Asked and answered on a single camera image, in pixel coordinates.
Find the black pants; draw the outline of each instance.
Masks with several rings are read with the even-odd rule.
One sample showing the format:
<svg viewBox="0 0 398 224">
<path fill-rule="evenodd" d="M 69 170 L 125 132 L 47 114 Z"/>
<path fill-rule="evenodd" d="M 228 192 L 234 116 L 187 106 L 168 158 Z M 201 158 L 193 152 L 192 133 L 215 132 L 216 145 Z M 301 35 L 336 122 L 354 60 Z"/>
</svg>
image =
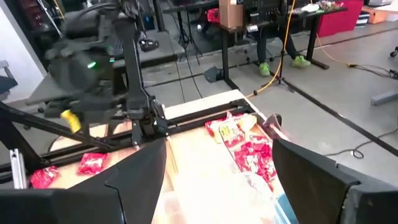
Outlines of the black pants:
<svg viewBox="0 0 398 224">
<path fill-rule="evenodd" d="M 257 41 L 257 57 L 259 59 L 259 63 L 264 63 L 266 61 L 267 39 L 279 37 L 279 39 L 283 42 L 285 40 L 285 32 L 285 28 L 273 26 L 263 27 L 259 31 L 252 33 L 252 36 Z M 286 40 L 286 51 L 292 57 L 292 59 L 299 55 L 294 47 L 292 36 L 290 36 L 290 34 L 287 36 Z"/>
</svg>

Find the table surface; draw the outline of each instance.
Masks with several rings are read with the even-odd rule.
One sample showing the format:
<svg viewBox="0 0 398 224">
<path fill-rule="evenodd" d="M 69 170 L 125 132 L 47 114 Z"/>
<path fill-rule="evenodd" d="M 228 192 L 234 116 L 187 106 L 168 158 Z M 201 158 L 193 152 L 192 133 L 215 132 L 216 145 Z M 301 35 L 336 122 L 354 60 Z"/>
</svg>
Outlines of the table surface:
<svg viewBox="0 0 398 224">
<path fill-rule="evenodd" d="M 165 4 L 162 5 L 163 13 L 173 13 L 186 11 L 191 9 L 199 9 L 202 7 L 218 7 L 218 0 L 197 0 L 191 1 L 187 4 L 176 6 L 171 0 L 166 0 Z"/>
<path fill-rule="evenodd" d="M 242 93 L 238 90 L 231 90 L 203 99 L 165 108 L 165 116 L 167 119 L 172 119 L 241 98 L 245 98 Z M 249 101 L 248 103 L 255 111 L 258 112 L 258 110 Z M 116 128 L 115 133 L 129 129 L 131 129 L 131 123 L 125 122 Z M 261 132 L 261 130 L 252 129 L 252 132 L 258 133 Z M 90 134 L 95 137 L 104 136 L 105 133 L 106 125 L 90 129 Z M 78 143 L 79 142 L 77 141 L 60 137 L 54 142 L 51 151 Z M 167 205 L 168 203 L 182 203 L 183 201 L 183 205 L 179 206 L 192 208 L 192 201 L 200 201 L 200 198 L 197 198 L 192 194 L 187 194 L 188 192 L 186 192 L 186 189 L 198 190 L 203 194 L 206 190 L 201 187 L 202 184 L 206 186 L 204 183 L 208 183 L 209 180 L 229 178 L 231 176 L 235 176 L 234 174 L 240 173 L 240 171 L 228 149 L 226 149 L 223 144 L 215 143 L 213 138 L 203 127 L 169 136 L 166 143 L 167 162 L 165 178 L 158 201 L 157 211 L 154 215 L 154 222 L 152 223 L 186 223 L 177 221 L 182 218 L 183 215 L 180 214 L 180 216 L 177 215 L 176 217 L 176 208 L 174 205 Z M 107 159 L 106 168 L 116 164 L 127 156 L 134 154 L 136 151 L 136 148 L 128 148 L 110 153 Z M 58 170 L 60 172 L 60 177 L 58 177 L 50 187 L 67 189 L 91 177 L 90 175 L 77 175 L 76 170 L 78 166 L 79 163 L 77 162 L 64 167 L 59 167 Z M 274 187 L 275 196 L 283 193 L 283 188 L 277 178 L 273 181 L 272 186 Z M 173 194 L 173 202 L 170 202 L 169 199 L 165 199 L 165 197 L 169 197 L 168 195 L 170 194 Z M 199 207 L 202 209 L 207 207 L 206 205 L 201 205 L 202 206 Z M 167 210 L 170 211 L 170 209 L 173 209 L 173 212 L 171 212 L 172 217 L 169 216 L 170 212 L 167 212 Z"/>
<path fill-rule="evenodd" d="M 147 36 L 148 38 L 158 40 L 159 48 L 150 52 L 142 52 L 138 47 L 139 57 L 142 63 L 184 53 L 183 47 L 181 47 L 177 41 L 171 38 L 167 32 L 157 32 L 156 30 L 151 30 L 147 32 Z M 114 68 L 123 67 L 124 65 L 125 62 L 123 59 L 117 60 L 113 63 Z M 45 101 L 67 97 L 72 94 L 73 93 L 67 93 L 66 91 L 59 89 L 51 75 L 48 74 L 33 91 L 29 99 L 26 101 L 26 104 L 35 105 Z"/>
<path fill-rule="evenodd" d="M 335 9 L 335 10 L 329 10 L 329 11 L 324 11 L 324 10 L 318 10 L 316 12 L 310 12 L 310 13 L 302 13 L 299 15 L 294 15 L 292 16 L 291 20 L 301 20 L 301 19 L 306 19 L 306 18 L 311 18 L 311 17 L 315 17 L 315 16 L 323 16 L 326 14 L 331 14 L 331 13 L 336 13 L 336 12 L 342 12 L 342 11 L 346 11 L 347 8 L 346 7 L 342 7 L 339 9 Z M 258 28 L 260 27 L 265 27 L 265 26 L 269 26 L 271 24 L 285 24 L 285 20 L 286 17 L 285 16 L 279 16 L 277 21 L 265 21 L 265 22 L 261 22 L 259 24 L 248 24 L 246 26 L 241 26 L 241 27 L 232 27 L 232 28 L 227 28 L 224 27 L 222 25 L 220 25 L 220 27 L 224 30 L 227 30 L 229 33 L 235 33 L 235 32 L 241 32 L 244 31 L 246 29 L 246 27 L 249 26 L 257 26 Z"/>
</svg>

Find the wooden table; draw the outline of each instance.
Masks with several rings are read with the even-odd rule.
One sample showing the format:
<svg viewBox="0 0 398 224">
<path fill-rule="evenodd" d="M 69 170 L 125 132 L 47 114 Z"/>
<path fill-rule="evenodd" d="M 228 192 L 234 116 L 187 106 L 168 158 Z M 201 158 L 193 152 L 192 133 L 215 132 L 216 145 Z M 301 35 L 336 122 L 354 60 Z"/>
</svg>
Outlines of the wooden table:
<svg viewBox="0 0 398 224">
<path fill-rule="evenodd" d="M 171 106 L 166 108 L 164 112 L 167 119 L 172 119 L 241 98 L 244 98 L 241 92 L 232 90 L 181 105 Z M 258 112 L 254 105 L 249 101 L 248 103 Z M 90 134 L 102 137 L 107 133 L 106 128 L 107 125 L 91 128 Z M 131 123 L 127 121 L 120 124 L 115 129 L 115 133 L 129 129 L 131 129 Z M 259 128 L 253 128 L 251 131 L 266 136 Z M 71 139 L 59 138 L 54 142 L 51 151 L 73 144 L 78 144 L 78 142 Z M 187 184 L 198 179 L 220 179 L 240 173 L 240 170 L 225 145 L 215 143 L 205 128 L 196 128 L 169 136 L 166 146 L 166 172 L 158 201 L 158 208 L 154 216 L 154 223 L 184 223 L 181 213 L 170 211 L 170 209 L 176 210 L 176 207 L 179 207 L 174 191 L 178 184 Z M 111 167 L 137 150 L 136 148 L 127 148 L 110 153 L 106 168 Z M 67 189 L 91 177 L 90 175 L 77 175 L 77 168 L 78 163 L 59 167 L 61 175 L 51 184 L 50 188 Z M 273 186 L 276 195 L 280 195 L 283 192 L 279 180 L 276 179 Z"/>
</svg>

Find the snack package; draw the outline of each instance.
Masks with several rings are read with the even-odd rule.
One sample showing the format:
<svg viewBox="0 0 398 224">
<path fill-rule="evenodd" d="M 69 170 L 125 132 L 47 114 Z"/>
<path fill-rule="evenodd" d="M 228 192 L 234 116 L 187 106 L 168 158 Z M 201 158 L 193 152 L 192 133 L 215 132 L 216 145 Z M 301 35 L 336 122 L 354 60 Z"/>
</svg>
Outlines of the snack package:
<svg viewBox="0 0 398 224">
<path fill-rule="evenodd" d="M 260 175 L 271 187 L 270 182 L 275 178 L 276 170 L 272 160 L 270 142 L 266 137 L 251 136 L 251 140 L 244 143 L 241 150 L 234 152 L 234 155 L 236 163 L 242 171 Z"/>
<path fill-rule="evenodd" d="M 224 140 L 226 147 L 233 147 L 244 141 L 244 133 L 236 122 L 241 117 L 242 115 L 232 116 L 227 112 L 226 118 L 206 122 L 205 128 L 217 143 Z"/>
<path fill-rule="evenodd" d="M 98 174 L 104 169 L 104 162 L 108 154 L 85 153 L 80 161 L 78 174 Z"/>
<path fill-rule="evenodd" d="M 35 171 L 32 177 L 30 177 L 30 182 L 35 189 L 46 189 L 59 175 L 57 168 L 50 166 Z"/>
</svg>

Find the person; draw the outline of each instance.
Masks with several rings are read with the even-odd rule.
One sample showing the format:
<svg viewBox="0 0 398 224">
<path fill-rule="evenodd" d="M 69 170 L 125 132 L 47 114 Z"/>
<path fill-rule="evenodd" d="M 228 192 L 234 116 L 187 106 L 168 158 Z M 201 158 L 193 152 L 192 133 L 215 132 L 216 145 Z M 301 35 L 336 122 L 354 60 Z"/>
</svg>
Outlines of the person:
<svg viewBox="0 0 398 224">
<path fill-rule="evenodd" d="M 271 74 L 269 65 L 266 63 L 267 58 L 267 38 L 278 37 L 282 42 L 285 39 L 286 28 L 281 26 L 269 26 L 262 27 L 259 31 L 252 33 L 255 40 L 257 41 L 257 57 L 259 60 L 259 69 L 262 76 L 268 76 Z M 296 68 L 305 68 L 311 64 L 304 56 L 300 55 L 293 43 L 292 36 L 288 34 L 286 40 L 286 52 L 292 58 L 292 66 Z"/>
</svg>

